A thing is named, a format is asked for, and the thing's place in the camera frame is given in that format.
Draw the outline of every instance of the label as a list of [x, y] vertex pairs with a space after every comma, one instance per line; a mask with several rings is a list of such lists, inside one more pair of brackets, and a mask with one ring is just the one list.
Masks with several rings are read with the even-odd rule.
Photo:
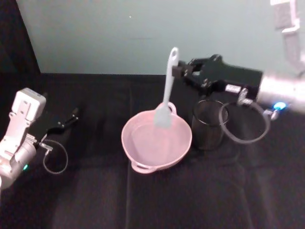
[[225, 91], [226, 91], [226, 92], [231, 92], [231, 93], [236, 93], [236, 94], [238, 94], [238, 93], [240, 92], [241, 89], [242, 89], [242, 87], [236, 86], [236, 85], [231, 85], [231, 84], [228, 84], [228, 85], [225, 87]]

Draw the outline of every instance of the white spatula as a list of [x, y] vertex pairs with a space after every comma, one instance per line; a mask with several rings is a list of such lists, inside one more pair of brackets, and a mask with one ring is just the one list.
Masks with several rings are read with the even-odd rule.
[[156, 114], [154, 116], [154, 124], [157, 127], [169, 128], [172, 125], [171, 110], [168, 107], [168, 102], [170, 100], [174, 80], [172, 67], [178, 66], [178, 61], [179, 49], [173, 48], [167, 63], [163, 102], [162, 105], [156, 109]]

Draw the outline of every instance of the cable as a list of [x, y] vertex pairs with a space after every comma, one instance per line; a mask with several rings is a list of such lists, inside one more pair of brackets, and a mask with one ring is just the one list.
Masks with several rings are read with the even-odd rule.
[[220, 122], [220, 126], [222, 128], [222, 130], [224, 131], [224, 133], [230, 138], [232, 139], [233, 141], [239, 143], [239, 144], [243, 144], [243, 145], [247, 145], [247, 144], [252, 144], [254, 142], [257, 142], [259, 140], [261, 140], [262, 138], [264, 138], [266, 136], [266, 134], [269, 132], [270, 130], [270, 123], [271, 123], [271, 120], [270, 118], [267, 116], [267, 115], [264, 115], [264, 110], [263, 108], [260, 107], [260, 105], [258, 105], [257, 103], [255, 102], [252, 102], [250, 103], [248, 106], [254, 108], [255, 110], [258, 111], [258, 113], [263, 117], [264, 119], [264, 122], [265, 122], [265, 131], [262, 133], [262, 135], [260, 135], [258, 138], [255, 138], [255, 139], [252, 139], [252, 140], [243, 140], [243, 139], [240, 139], [240, 138], [237, 138], [235, 135], [233, 135], [228, 129], [227, 127], [225, 126], [225, 123], [224, 123], [224, 119], [223, 119], [223, 110], [224, 108], [226, 108], [228, 105], [230, 104], [236, 104], [236, 103], [226, 103], [224, 104], [220, 110], [219, 110], [219, 114], [218, 114], [218, 117], [219, 117], [219, 122]]
[[62, 173], [67, 169], [67, 167], [68, 167], [69, 157], [68, 157], [67, 150], [65, 149], [65, 147], [64, 147], [62, 144], [60, 144], [60, 143], [57, 142], [57, 141], [49, 140], [49, 139], [44, 139], [44, 142], [52, 142], [52, 143], [55, 143], [55, 144], [59, 145], [59, 146], [63, 149], [63, 151], [64, 151], [64, 153], [65, 153], [65, 155], [66, 155], [66, 159], [67, 159], [66, 165], [65, 165], [65, 167], [63, 168], [63, 170], [61, 170], [61, 171], [59, 171], [59, 172], [54, 172], [54, 171], [51, 171], [50, 169], [48, 169], [48, 167], [46, 166], [46, 158], [47, 158], [47, 156], [48, 156], [48, 153], [46, 153], [46, 154], [44, 155], [44, 158], [43, 158], [43, 161], [42, 161], [43, 167], [46, 169], [47, 172], [49, 172], [49, 173], [51, 173], [51, 174], [53, 174], [53, 175], [62, 174]]

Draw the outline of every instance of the black backdrop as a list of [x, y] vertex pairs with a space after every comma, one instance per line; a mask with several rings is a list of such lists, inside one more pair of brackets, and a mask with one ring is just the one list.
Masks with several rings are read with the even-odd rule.
[[0, 72], [40, 73], [16, 0], [0, 1]]

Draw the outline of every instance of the table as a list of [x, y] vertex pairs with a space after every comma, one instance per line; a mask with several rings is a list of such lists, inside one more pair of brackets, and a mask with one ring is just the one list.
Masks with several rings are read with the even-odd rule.
[[[48, 174], [43, 151], [1, 197], [2, 229], [287, 229], [305, 228], [305, 117], [284, 112], [266, 138], [249, 146], [225, 138], [212, 152], [191, 148], [171, 169], [134, 172], [121, 130], [163, 98], [164, 76], [0, 75], [0, 133], [15, 93], [47, 92], [45, 111], [84, 113], [67, 133], [54, 136], [69, 153], [68, 170]], [[215, 94], [222, 102], [234, 101]], [[188, 123], [197, 93], [175, 81], [171, 101]], [[229, 127], [251, 138], [263, 121], [248, 109], [230, 109]]]

